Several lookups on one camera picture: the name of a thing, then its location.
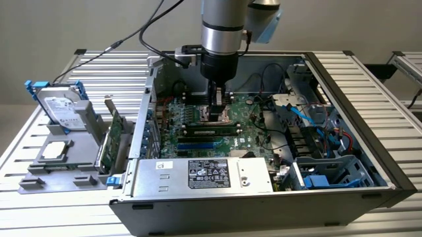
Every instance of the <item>slotted metal surface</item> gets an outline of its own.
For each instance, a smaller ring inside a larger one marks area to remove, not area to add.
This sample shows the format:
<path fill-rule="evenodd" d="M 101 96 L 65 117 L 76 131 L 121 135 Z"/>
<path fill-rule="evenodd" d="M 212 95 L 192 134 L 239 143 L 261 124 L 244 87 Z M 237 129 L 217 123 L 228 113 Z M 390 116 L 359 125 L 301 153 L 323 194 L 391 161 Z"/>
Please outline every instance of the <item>slotted metal surface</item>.
<path fill-rule="evenodd" d="M 81 71 L 73 72 L 70 75 L 70 77 L 73 77 L 73 75 L 81 76 L 80 80 L 85 84 L 92 84 L 86 87 L 86 90 L 98 92 L 97 94 L 90 93 L 89 98 L 94 101 L 94 108 L 100 114 L 102 113 L 101 96 L 104 96 L 110 89 L 114 89 L 112 84 L 117 84 L 116 87 L 120 86 L 121 88 L 118 90 L 120 93 L 113 93 L 113 95 L 116 99 L 121 99 L 120 106 L 122 109 L 136 107 L 134 103 L 138 103 L 141 99 L 141 96 L 124 93 L 126 87 L 121 84 L 141 84 L 141 79 L 133 78 L 138 77 L 138 75 L 142 75 L 141 73 L 145 72 L 134 72 L 134 70 L 145 71 L 146 69 L 142 69 L 142 66 L 140 66 L 142 65 L 141 61 L 128 60 L 140 60 L 145 57 L 146 53 L 116 52 L 113 54 L 120 59 L 125 59 L 125 61 L 120 60 L 117 63 L 112 60 L 98 60 L 94 62 L 94 65 L 86 65 L 84 69 L 80 69 Z M 356 61 L 351 57 L 347 57 L 341 52 L 316 52 L 316 56 L 321 63 L 325 64 L 324 66 L 328 67 L 327 69 L 331 70 L 331 75 L 335 81 L 349 82 L 344 83 L 344 86 L 340 86 L 347 97 L 360 98 L 355 96 L 360 95 L 356 93 L 359 92 L 359 88 L 366 88 L 375 92 L 374 95 L 378 95 L 366 100 L 360 99 L 352 102 L 352 104 L 360 115 L 368 116 L 364 120 L 390 151 L 392 158 L 396 160 L 404 173 L 410 177 L 419 193 L 414 194 L 392 208 L 379 208 L 372 210 L 345 227 L 196 236 L 422 236 L 420 131 L 415 128 L 414 121 L 407 118 L 408 115 L 403 114 L 400 108 L 391 102 L 391 100 L 384 100 L 382 98 L 384 95 L 382 90 L 379 90 L 379 85 L 375 85 L 372 79 L 359 68 Z M 102 66 L 104 64 L 113 64 L 112 68 L 118 68 L 118 70 L 112 71 L 108 67 L 105 68 Z M 130 115 L 132 119 L 136 120 L 136 113 L 132 113 L 129 109 L 125 114 L 126 116 Z M 382 115 L 394 115 L 394 117 L 383 117 Z M 46 123 L 48 118 L 40 108 L 37 108 L 0 158 L 0 236 L 130 236 L 106 205 L 108 200 L 118 195 L 118 190 L 34 195 L 20 195 L 16 192 L 18 188 L 17 182 L 26 173 L 28 164 L 30 164 L 32 160 L 36 158 L 40 145 L 48 135 L 48 130 L 45 128 Z"/>
<path fill-rule="evenodd" d="M 88 51 L 80 63 L 98 53 Z M 110 52 L 74 69 L 68 76 L 66 82 L 82 82 L 93 109 L 105 120 L 110 119 L 104 105 L 104 96 L 109 95 L 118 113 L 136 122 L 149 72 L 146 57 L 146 52 Z"/>
<path fill-rule="evenodd" d="M 422 88 L 422 52 L 394 52 L 392 64 Z"/>

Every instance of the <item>wire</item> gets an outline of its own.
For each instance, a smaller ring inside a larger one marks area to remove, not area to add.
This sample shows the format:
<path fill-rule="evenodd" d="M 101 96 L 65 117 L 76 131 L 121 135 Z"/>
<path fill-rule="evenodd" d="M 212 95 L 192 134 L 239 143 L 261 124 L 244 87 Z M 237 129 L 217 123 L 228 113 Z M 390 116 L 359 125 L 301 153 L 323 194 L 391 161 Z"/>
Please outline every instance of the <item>wire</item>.
<path fill-rule="evenodd" d="M 418 98 L 418 96 L 419 96 L 420 94 L 422 94 L 422 89 L 418 90 L 418 92 L 416 92 L 416 94 L 415 94 L 415 96 L 414 96 L 414 98 L 412 98 L 412 100 L 411 100 L 411 103 L 410 103 L 410 105 L 407 106 L 407 109 L 410 109 L 411 106 L 415 104 L 416 98 Z"/>
<path fill-rule="evenodd" d="M 155 14 L 159 11 L 159 8 L 163 4 L 164 0 L 161 0 L 157 4 L 157 7 L 149 17 L 149 19 L 146 20 L 145 24 L 133 32 L 130 33 L 125 38 L 120 39 L 118 41 L 116 41 L 114 43 L 110 44 L 110 46 L 93 58 L 90 58 L 88 61 L 77 64 L 74 67 L 70 67 L 68 70 L 65 70 L 54 79 L 53 79 L 53 83 L 58 80 L 60 77 L 62 77 L 65 74 L 68 74 L 70 71 L 73 71 L 76 68 L 78 68 L 80 66 L 84 66 L 86 63 L 90 63 L 93 60 L 96 60 L 98 57 L 101 57 L 104 54 L 109 53 L 110 51 L 113 51 L 129 38 L 132 38 L 140 31 L 141 29 L 145 27 L 146 23 L 152 20 Z"/>
<path fill-rule="evenodd" d="M 353 139 L 349 136 L 349 134 L 347 132 L 343 131 L 344 136 L 348 138 L 348 147 L 347 147 L 347 151 L 351 151 L 352 145 L 353 145 Z"/>
<path fill-rule="evenodd" d="M 157 100 L 157 101 L 155 101 L 155 102 L 151 102 L 151 103 L 152 103 L 152 104 L 157 104 L 157 103 L 160 103 L 160 102 L 165 102 L 167 100 L 172 100 L 172 96 L 165 97 L 164 99 L 160 99 L 160 100 Z"/>
<path fill-rule="evenodd" d="M 263 99 L 261 99 L 261 97 L 260 97 L 259 95 L 255 95 L 255 96 L 253 96 L 253 99 L 255 99 L 255 98 L 257 98 L 257 99 L 260 99 L 260 100 L 263 101 Z"/>
<path fill-rule="evenodd" d="M 144 37 L 144 32 L 146 30 L 146 28 L 149 27 L 149 25 L 157 21 L 163 16 L 165 16 L 179 5 L 180 3 L 183 2 L 184 0 L 179 0 L 176 2 L 176 4 L 173 6 L 171 6 L 169 9 L 167 9 L 156 18 L 153 18 L 151 21 L 146 22 L 146 24 L 144 25 L 142 29 L 140 30 L 138 32 L 138 42 L 140 44 L 148 49 L 151 50 L 153 53 L 156 53 L 159 56 L 161 56 L 163 58 L 171 60 L 172 62 L 177 63 L 181 65 L 183 68 L 187 68 L 188 67 L 188 64 L 187 63 L 183 63 L 181 61 L 179 61 L 177 59 L 169 57 L 167 54 L 164 54 L 161 51 L 159 51 L 156 48 L 153 48 L 151 45 L 148 45 L 142 39 Z"/>
<path fill-rule="evenodd" d="M 249 44 L 251 44 L 251 41 L 252 41 L 252 32 L 251 31 L 247 31 L 245 32 L 245 36 L 247 36 L 247 39 L 245 39 L 245 49 L 243 51 L 243 53 L 239 54 L 239 57 L 241 57 L 249 50 Z"/>
<path fill-rule="evenodd" d="M 279 132 L 280 134 L 284 135 L 284 133 L 283 133 L 281 131 L 259 127 L 253 122 L 252 122 L 252 125 L 253 125 L 257 129 L 260 129 L 261 131 L 264 131 L 264 132 Z"/>
<path fill-rule="evenodd" d="M 261 91 L 264 91 L 264 72 L 265 72 L 265 70 L 267 70 L 267 68 L 269 66 L 277 66 L 279 67 L 279 69 L 281 70 L 281 77 L 280 78 L 284 79 L 285 70 L 283 69 L 283 67 L 277 63 L 267 64 L 265 67 L 263 68 L 263 72 L 261 72 Z"/>
<path fill-rule="evenodd" d="M 244 85 L 248 83 L 248 81 L 252 79 L 253 76 L 257 76 L 259 79 L 261 78 L 261 75 L 260 75 L 259 73 L 252 73 L 252 74 L 249 75 L 248 79 L 244 81 L 244 83 L 237 87 L 237 89 L 235 89 L 235 91 L 239 91 L 239 89 L 240 89 L 241 87 L 244 87 Z"/>
<path fill-rule="evenodd" d="M 331 151 L 331 147 L 329 147 L 329 143 L 328 143 L 328 132 L 327 130 L 320 127 L 320 126 L 315 126 L 317 135 L 321 136 L 321 140 L 323 140 L 323 153 L 325 153 L 327 158 L 329 158 L 329 151 Z"/>
<path fill-rule="evenodd" d="M 273 151 L 273 150 L 280 149 L 281 147 L 285 147 L 285 146 L 288 146 L 288 144 L 284 144 L 284 145 L 271 149 L 271 148 L 264 147 L 261 144 L 261 148 L 265 149 L 267 151 Z"/>
<path fill-rule="evenodd" d="M 249 50 L 249 44 L 245 44 L 245 49 L 243 51 L 243 53 L 239 54 L 239 57 L 241 57 Z"/>

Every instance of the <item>wall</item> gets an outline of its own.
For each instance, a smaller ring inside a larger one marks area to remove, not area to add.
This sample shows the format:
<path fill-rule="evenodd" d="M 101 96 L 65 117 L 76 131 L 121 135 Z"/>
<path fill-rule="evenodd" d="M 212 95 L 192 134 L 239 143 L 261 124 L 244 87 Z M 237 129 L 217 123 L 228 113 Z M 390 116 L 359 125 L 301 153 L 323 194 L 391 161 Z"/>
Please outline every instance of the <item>wall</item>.
<path fill-rule="evenodd" d="M 167 0 L 163 9 L 176 0 Z M 52 80 L 77 48 L 102 50 L 146 20 L 157 0 L 0 0 L 0 103 L 30 104 L 25 80 Z M 392 50 L 422 51 L 420 0 L 281 0 L 271 43 L 251 50 L 352 50 L 384 62 Z M 159 49 L 200 42 L 200 1 L 148 29 Z M 129 40 L 120 50 L 142 50 Z"/>
<path fill-rule="evenodd" d="M 25 124 L 34 105 L 0 105 L 0 156 Z"/>

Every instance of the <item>motherboard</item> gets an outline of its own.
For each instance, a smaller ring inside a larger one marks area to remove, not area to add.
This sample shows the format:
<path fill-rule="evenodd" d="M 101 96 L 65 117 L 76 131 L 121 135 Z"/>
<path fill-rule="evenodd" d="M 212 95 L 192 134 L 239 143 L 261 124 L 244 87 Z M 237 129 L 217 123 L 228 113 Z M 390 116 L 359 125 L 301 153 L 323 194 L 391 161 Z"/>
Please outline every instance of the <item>motherboard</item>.
<path fill-rule="evenodd" d="M 241 157 L 253 153 L 253 156 L 269 161 L 272 151 L 261 147 L 269 148 L 267 133 L 253 126 L 249 119 L 256 105 L 253 97 L 235 95 L 209 131 L 204 122 L 207 106 L 187 105 L 173 98 L 160 113 L 160 158 Z"/>

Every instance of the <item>green circuit board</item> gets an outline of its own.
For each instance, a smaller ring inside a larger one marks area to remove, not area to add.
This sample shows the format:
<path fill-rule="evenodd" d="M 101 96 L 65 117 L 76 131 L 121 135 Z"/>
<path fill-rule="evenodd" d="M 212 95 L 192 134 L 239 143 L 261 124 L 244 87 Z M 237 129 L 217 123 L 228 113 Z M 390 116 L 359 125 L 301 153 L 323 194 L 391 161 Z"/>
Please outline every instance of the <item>green circuit board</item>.
<path fill-rule="evenodd" d="M 122 121 L 116 110 L 112 111 L 112 121 L 109 131 L 105 135 L 102 149 L 101 149 L 101 164 L 110 170 L 110 167 L 117 159 L 120 147 L 120 135 L 122 130 Z"/>
<path fill-rule="evenodd" d="M 181 124 L 199 124 L 201 119 L 200 110 L 204 106 L 184 105 L 177 99 L 167 104 L 165 121 L 171 124 L 167 129 L 161 129 L 161 150 L 160 158 L 177 158 L 177 151 L 184 151 L 183 158 L 205 158 L 205 157 L 229 157 L 231 151 L 253 152 L 256 157 L 264 157 L 265 160 L 272 158 L 272 151 L 260 147 L 260 142 L 265 138 L 265 132 L 257 129 L 251 120 L 249 114 L 256 105 L 245 104 L 245 100 L 252 99 L 247 95 L 236 95 L 231 105 L 227 105 L 225 116 L 229 124 L 240 123 L 241 132 L 237 136 L 212 137 L 212 148 L 209 149 L 177 149 L 177 139 L 183 138 Z"/>

